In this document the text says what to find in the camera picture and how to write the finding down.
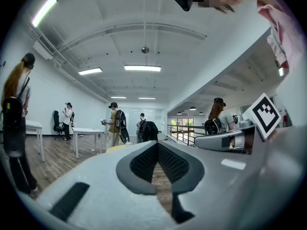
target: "office chair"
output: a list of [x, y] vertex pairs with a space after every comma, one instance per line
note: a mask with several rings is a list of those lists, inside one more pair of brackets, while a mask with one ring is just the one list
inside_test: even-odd
[[59, 122], [59, 112], [56, 110], [54, 110], [54, 113], [53, 113], [53, 120], [54, 120], [53, 130], [58, 133], [58, 135], [54, 137], [54, 139], [56, 139], [57, 137], [61, 137], [62, 132], [64, 132], [63, 123]]

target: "white ceiling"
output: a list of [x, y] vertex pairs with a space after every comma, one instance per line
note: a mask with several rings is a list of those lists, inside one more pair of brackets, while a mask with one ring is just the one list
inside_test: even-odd
[[[257, 48], [247, 59], [237, 63], [227, 73], [218, 77], [214, 83], [203, 86], [184, 103], [169, 112], [168, 116], [177, 116], [177, 112], [182, 111], [184, 112], [180, 116], [199, 115], [200, 112], [208, 114], [214, 98], [225, 98], [234, 92], [241, 92], [245, 87], [256, 83], [261, 84], [262, 81], [276, 74], [278, 69], [274, 61], [274, 53], [264, 35], [258, 40]], [[197, 110], [189, 111], [191, 106], [196, 107]]]
[[[27, 16], [33, 18], [45, 1], [31, 0]], [[59, 0], [38, 28], [76, 69], [100, 67], [102, 73], [86, 77], [108, 96], [126, 96], [130, 102], [149, 96], [167, 102], [172, 83], [184, 79], [178, 70], [225, 17], [213, 8], [185, 12], [174, 0], [146, 0], [145, 7], [147, 64], [161, 66], [159, 73], [124, 69], [125, 64], [146, 62], [141, 52], [143, 0]], [[222, 82], [236, 86], [229, 76]], [[213, 91], [227, 94], [224, 88]]]

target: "black backpack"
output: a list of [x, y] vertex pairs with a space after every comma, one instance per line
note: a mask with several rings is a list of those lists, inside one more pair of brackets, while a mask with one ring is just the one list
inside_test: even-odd
[[75, 117], [75, 113], [74, 113], [74, 112], [72, 112], [72, 114], [71, 114], [71, 118], [70, 118], [71, 122], [73, 122], [74, 117]]
[[139, 130], [143, 130], [143, 126], [144, 126], [144, 123], [145, 123], [146, 119], [140, 121], [139, 123]]
[[22, 123], [24, 104], [21, 96], [28, 85], [30, 78], [23, 85], [20, 94], [3, 101], [3, 147], [10, 158], [19, 158], [24, 155], [25, 124]]
[[218, 117], [208, 119], [205, 122], [205, 130], [206, 133], [208, 132], [209, 135], [214, 135], [224, 132], [224, 130], [222, 129], [222, 123]]
[[115, 121], [115, 127], [116, 128], [123, 128], [126, 127], [126, 116], [125, 113], [121, 110], [116, 111], [116, 121]]

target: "railing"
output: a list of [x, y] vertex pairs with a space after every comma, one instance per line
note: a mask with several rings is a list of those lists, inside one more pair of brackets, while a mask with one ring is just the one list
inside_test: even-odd
[[167, 125], [167, 134], [171, 137], [182, 141], [188, 146], [194, 147], [195, 134], [205, 135], [204, 133], [195, 132], [194, 129], [204, 129], [203, 126], [186, 126], [186, 125]]

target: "khaki shirt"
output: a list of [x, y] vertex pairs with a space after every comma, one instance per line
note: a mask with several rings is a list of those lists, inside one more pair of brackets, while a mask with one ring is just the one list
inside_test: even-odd
[[111, 111], [111, 125], [109, 129], [109, 132], [111, 133], [119, 133], [119, 128], [115, 127], [116, 118], [117, 118], [117, 111], [112, 110]]

